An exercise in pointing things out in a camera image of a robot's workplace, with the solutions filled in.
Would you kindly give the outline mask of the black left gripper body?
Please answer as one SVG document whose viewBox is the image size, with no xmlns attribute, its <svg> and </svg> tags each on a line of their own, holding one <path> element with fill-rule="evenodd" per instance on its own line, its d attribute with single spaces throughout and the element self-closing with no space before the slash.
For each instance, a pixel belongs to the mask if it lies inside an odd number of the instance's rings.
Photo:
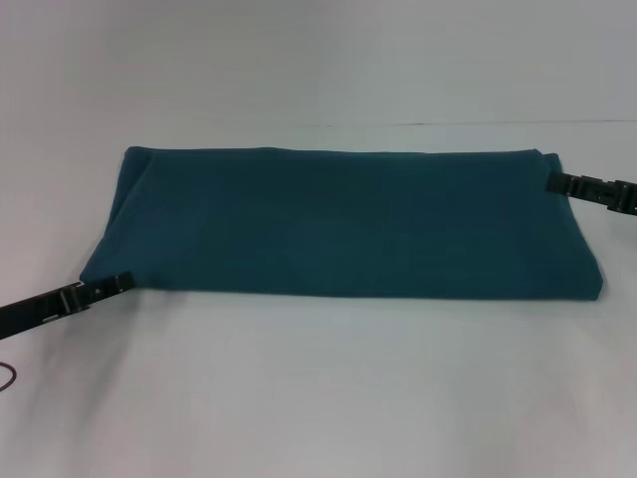
<svg viewBox="0 0 637 478">
<path fill-rule="evenodd" d="M 65 286 L 48 293 L 1 308 L 1 339 L 7 339 L 40 327 L 84 309 L 80 298 L 81 283 Z"/>
</svg>

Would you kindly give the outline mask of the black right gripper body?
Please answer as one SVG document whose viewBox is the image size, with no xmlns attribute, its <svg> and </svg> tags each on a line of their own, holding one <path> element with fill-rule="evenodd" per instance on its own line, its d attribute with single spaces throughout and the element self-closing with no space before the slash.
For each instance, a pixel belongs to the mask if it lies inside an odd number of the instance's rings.
<svg viewBox="0 0 637 478">
<path fill-rule="evenodd" d="M 613 193 L 607 209 L 621 214 L 636 215 L 637 184 L 615 180 L 612 186 Z"/>
</svg>

